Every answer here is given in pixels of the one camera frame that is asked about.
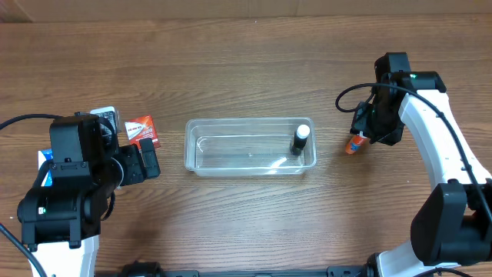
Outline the orange tube white cap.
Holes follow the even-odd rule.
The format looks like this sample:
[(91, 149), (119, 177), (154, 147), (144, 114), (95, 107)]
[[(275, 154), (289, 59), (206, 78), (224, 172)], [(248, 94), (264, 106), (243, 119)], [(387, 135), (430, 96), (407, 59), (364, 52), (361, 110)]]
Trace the orange tube white cap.
[(354, 154), (366, 141), (368, 137), (363, 132), (354, 135), (345, 146), (345, 152), (349, 155)]

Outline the red medicine box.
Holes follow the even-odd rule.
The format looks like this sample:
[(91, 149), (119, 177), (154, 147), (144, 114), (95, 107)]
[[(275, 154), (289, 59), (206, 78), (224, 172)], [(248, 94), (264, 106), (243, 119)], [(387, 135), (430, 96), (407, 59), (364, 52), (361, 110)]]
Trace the red medicine box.
[(130, 119), (125, 122), (125, 130), (129, 142), (136, 144), (139, 150), (141, 150), (140, 141), (142, 139), (151, 139), (155, 148), (161, 147), (153, 118), (150, 115)]

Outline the white medicine box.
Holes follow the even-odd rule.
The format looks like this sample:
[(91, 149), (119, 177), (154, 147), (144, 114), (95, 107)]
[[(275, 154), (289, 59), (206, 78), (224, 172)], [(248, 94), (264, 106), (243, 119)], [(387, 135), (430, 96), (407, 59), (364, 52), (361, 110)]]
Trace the white medicine box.
[(98, 115), (100, 117), (104, 117), (107, 120), (109, 120), (116, 133), (119, 133), (121, 131), (119, 112), (116, 109), (116, 107), (106, 106), (103, 108), (96, 108), (96, 109), (92, 109), (89, 113)]

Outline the dark bottle white cap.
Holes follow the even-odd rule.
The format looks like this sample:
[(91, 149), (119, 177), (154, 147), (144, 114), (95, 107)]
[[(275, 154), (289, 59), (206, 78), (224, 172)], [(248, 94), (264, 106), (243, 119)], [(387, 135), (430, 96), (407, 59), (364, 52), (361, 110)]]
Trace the dark bottle white cap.
[(310, 134), (311, 129), (308, 125), (299, 125), (296, 128), (290, 146), (292, 155), (300, 155), (303, 152)]

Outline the blue VapoDrops box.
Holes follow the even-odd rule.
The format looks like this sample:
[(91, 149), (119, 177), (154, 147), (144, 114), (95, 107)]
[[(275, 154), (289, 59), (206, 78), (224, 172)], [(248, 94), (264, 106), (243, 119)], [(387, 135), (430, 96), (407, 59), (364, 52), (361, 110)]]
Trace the blue VapoDrops box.
[(51, 149), (38, 151), (38, 175), (36, 180), (40, 186), (52, 186), (52, 174), (50, 169), (50, 161), (53, 159), (53, 151)]

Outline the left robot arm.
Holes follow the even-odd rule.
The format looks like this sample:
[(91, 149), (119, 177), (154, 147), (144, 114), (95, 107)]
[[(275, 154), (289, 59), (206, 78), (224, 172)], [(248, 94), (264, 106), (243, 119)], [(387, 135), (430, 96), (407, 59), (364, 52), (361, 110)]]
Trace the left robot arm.
[(49, 133), (53, 156), (18, 204), (22, 244), (37, 275), (93, 276), (115, 190), (160, 175), (155, 146), (120, 146), (109, 120), (92, 114), (57, 117)]

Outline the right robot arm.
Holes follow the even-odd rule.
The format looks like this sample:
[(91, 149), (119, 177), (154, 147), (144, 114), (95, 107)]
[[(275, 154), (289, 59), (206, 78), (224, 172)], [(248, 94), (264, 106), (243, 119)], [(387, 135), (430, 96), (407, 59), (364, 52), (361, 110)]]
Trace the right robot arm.
[(374, 63), (371, 95), (351, 109), (346, 151), (376, 142), (395, 145), (408, 129), (431, 192), (411, 223), (410, 238), (374, 253), (352, 276), (432, 276), (491, 260), (491, 174), (466, 142), (437, 72), (414, 72), (407, 54), (388, 52)]

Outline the clear plastic container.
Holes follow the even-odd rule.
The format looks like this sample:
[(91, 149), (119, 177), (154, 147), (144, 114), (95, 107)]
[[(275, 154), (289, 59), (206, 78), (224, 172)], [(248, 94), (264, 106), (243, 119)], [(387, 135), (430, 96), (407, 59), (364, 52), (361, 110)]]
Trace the clear plastic container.
[[(311, 134), (300, 155), (290, 146), (299, 125)], [(317, 162), (310, 118), (196, 118), (185, 129), (184, 165), (200, 177), (302, 175)]]

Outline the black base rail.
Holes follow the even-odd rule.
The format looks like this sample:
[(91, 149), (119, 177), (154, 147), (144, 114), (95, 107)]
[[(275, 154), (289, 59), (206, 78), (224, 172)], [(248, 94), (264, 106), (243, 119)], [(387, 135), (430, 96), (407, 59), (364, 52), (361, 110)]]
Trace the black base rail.
[(134, 262), (120, 272), (96, 272), (95, 277), (377, 277), (372, 265), (334, 265), (326, 269), (290, 269), (271, 271), (199, 272), (198, 270), (164, 270), (158, 262)]

